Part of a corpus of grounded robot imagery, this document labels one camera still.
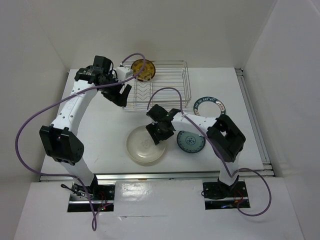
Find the blue patterned small plate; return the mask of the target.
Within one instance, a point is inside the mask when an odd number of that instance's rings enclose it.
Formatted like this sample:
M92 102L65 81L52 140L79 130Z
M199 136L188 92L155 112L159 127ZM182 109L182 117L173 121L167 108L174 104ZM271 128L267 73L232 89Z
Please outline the blue patterned small plate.
M199 153L206 145L206 139L202 135L188 131L179 131L176 142L178 147L188 154Z

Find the white plate teal lettered rim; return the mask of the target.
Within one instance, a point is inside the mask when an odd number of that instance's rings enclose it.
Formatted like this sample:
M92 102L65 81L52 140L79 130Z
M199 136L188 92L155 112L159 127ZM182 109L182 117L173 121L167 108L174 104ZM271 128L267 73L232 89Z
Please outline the white plate teal lettered rim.
M215 97L203 96L194 102L193 113L197 116L217 118L226 113L226 107Z

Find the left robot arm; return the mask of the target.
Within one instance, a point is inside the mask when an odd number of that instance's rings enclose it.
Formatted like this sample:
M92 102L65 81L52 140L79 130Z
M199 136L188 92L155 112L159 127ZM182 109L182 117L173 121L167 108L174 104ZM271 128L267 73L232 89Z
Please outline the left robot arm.
M55 120L39 131L46 154L67 170L76 190L88 200L97 197L102 187L83 159L85 147L77 137L80 122L99 91L97 87L101 87L106 99L119 107L127 105L132 88L123 81L134 75L133 70L123 65L113 69L112 64L110 59L97 55L92 65L80 68L74 77L71 99L66 101Z

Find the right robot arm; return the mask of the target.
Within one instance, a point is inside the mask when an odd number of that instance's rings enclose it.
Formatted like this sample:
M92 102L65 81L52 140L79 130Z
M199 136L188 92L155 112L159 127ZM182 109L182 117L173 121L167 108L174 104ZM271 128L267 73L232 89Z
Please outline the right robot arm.
M187 114L176 108L167 111L158 104L146 115L152 120L146 130L155 145L169 139L176 131L203 136L221 161L217 180L220 194L227 197L235 191L239 181L239 156L246 137L228 115L204 117Z

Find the yellow brown patterned plate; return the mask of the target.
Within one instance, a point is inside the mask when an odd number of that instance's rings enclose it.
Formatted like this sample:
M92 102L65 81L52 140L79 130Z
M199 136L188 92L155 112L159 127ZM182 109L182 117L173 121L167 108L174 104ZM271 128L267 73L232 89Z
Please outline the yellow brown patterned plate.
M133 70L134 75L136 75L138 71L141 70L143 63L144 63L143 59L138 59L132 63L130 68ZM144 68L141 70L140 74L136 76L136 79L140 82L147 82L153 79L155 74L156 74L155 65L151 61L146 59Z

